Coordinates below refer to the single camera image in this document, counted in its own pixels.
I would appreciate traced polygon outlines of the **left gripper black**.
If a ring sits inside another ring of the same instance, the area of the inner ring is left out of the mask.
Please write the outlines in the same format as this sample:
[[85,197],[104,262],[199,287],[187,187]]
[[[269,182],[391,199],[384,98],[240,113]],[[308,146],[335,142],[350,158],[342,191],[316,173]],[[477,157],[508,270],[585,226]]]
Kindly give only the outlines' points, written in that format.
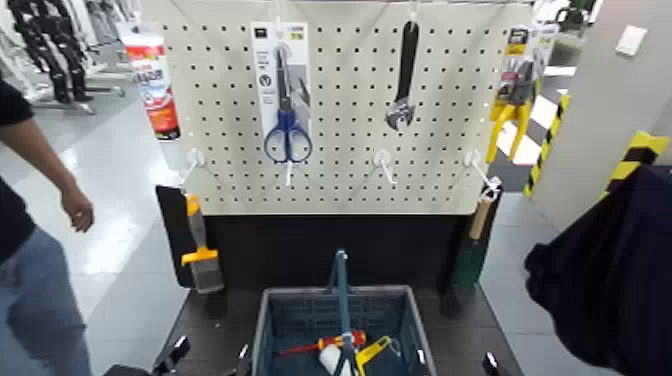
[[[177,341],[169,348],[165,360],[165,369],[175,371],[177,364],[186,357],[191,349],[190,340],[186,335],[180,336]],[[247,376],[250,372],[250,358],[248,355],[249,345],[245,344],[239,354],[238,362],[233,373],[234,376]],[[155,376],[153,369],[147,370],[140,367],[113,364],[109,367],[103,376]]]

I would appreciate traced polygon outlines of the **person's bare hand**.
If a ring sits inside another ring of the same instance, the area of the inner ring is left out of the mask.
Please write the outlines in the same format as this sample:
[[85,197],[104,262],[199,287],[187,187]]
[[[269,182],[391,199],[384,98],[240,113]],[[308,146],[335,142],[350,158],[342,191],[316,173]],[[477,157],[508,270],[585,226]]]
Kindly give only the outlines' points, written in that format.
[[77,185],[61,191],[61,205],[76,232],[86,233],[94,224],[93,204]]

